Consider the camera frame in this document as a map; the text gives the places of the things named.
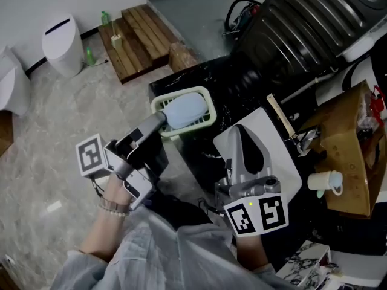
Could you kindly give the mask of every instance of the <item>toilet lid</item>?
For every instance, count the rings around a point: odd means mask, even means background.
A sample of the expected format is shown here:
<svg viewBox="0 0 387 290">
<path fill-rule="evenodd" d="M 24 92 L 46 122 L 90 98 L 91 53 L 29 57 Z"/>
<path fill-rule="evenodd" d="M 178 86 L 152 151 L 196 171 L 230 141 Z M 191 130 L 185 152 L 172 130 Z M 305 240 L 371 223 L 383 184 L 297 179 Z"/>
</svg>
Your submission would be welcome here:
<svg viewBox="0 0 387 290">
<path fill-rule="evenodd" d="M 47 59 L 61 58 L 75 38 L 77 26 L 74 18 L 67 14 L 58 17 L 43 32 L 43 53 Z"/>
<path fill-rule="evenodd" d="M 11 69 L 0 79 L 0 110 L 5 109 L 11 98 L 13 87 L 15 85 L 16 68 Z"/>
</svg>

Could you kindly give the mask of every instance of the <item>green bottle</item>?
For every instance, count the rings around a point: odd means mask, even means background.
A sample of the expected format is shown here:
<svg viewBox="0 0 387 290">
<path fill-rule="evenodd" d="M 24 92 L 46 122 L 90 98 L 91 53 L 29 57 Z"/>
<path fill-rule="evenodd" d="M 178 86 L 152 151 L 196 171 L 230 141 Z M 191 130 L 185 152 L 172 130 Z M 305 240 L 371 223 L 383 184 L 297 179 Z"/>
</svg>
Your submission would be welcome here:
<svg viewBox="0 0 387 290">
<path fill-rule="evenodd" d="M 95 61 L 95 59 L 94 59 L 94 57 L 93 57 L 93 54 L 91 54 L 91 49 L 90 49 L 90 47 L 88 47 L 88 48 L 86 49 L 86 57 L 87 57 L 87 63 L 88 63 L 88 65 L 95 65 L 95 64 L 96 64 L 96 61 Z"/>
<path fill-rule="evenodd" d="M 101 20 L 102 20 L 102 25 L 104 25 L 104 26 L 109 25 L 109 17 L 105 11 L 102 11 Z"/>
</svg>

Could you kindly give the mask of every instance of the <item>black cloth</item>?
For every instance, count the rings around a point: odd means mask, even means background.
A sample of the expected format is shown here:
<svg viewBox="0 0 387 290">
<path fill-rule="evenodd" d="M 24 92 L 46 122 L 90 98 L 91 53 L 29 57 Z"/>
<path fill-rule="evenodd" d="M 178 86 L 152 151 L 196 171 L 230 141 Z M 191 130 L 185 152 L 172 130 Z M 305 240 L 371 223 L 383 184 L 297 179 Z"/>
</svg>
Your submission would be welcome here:
<svg viewBox="0 0 387 290">
<path fill-rule="evenodd" d="M 145 206 L 167 220 L 175 231 L 183 225 L 212 223 L 207 214 L 199 207 L 183 202 L 174 196 L 164 195 L 159 190 L 156 190 L 147 202 Z"/>
</svg>

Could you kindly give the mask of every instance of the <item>wooden platform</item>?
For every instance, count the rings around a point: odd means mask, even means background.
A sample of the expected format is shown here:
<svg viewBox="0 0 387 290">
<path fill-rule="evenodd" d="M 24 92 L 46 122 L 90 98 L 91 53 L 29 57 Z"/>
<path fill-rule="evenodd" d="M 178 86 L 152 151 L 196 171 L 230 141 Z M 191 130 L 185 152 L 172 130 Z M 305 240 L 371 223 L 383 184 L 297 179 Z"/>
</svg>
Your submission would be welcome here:
<svg viewBox="0 0 387 290">
<path fill-rule="evenodd" d="M 0 156 L 13 143 L 12 113 L 0 111 Z"/>
<path fill-rule="evenodd" d="M 169 66 L 174 73 L 199 64 L 194 54 L 182 43 L 172 43 L 169 50 Z"/>
<path fill-rule="evenodd" d="M 114 21 L 122 47 L 111 45 L 112 25 L 100 26 L 99 33 L 122 84 L 168 64 L 169 48 L 178 42 L 171 30 L 147 5 L 122 11 Z"/>
</svg>

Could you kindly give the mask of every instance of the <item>floor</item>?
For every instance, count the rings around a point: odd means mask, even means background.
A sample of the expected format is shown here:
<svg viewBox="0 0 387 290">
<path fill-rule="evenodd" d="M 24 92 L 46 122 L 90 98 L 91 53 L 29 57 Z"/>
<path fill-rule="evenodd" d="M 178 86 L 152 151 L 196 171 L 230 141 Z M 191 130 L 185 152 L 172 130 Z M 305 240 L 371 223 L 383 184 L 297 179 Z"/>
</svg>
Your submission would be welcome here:
<svg viewBox="0 0 387 290">
<path fill-rule="evenodd" d="M 99 34 L 83 46 L 97 63 L 108 59 Z M 48 63 L 33 72 L 29 112 L 14 117 L 15 143 L 0 157 L 0 257 L 15 261 L 25 289 L 48 289 L 94 220 L 98 197 L 79 175 L 74 146 L 98 132 L 110 140 L 136 127 L 151 113 L 148 83 L 171 73 L 166 66 L 121 85 L 110 62 L 71 79 Z M 164 192 L 196 203 L 203 192 L 173 143 L 164 146 Z"/>
<path fill-rule="evenodd" d="M 188 47 L 202 61 L 229 54 L 235 44 L 231 37 L 222 35 L 224 20 L 235 0 L 148 0 L 177 30 Z M 232 22 L 245 4 L 240 2 L 230 17 Z"/>
</svg>

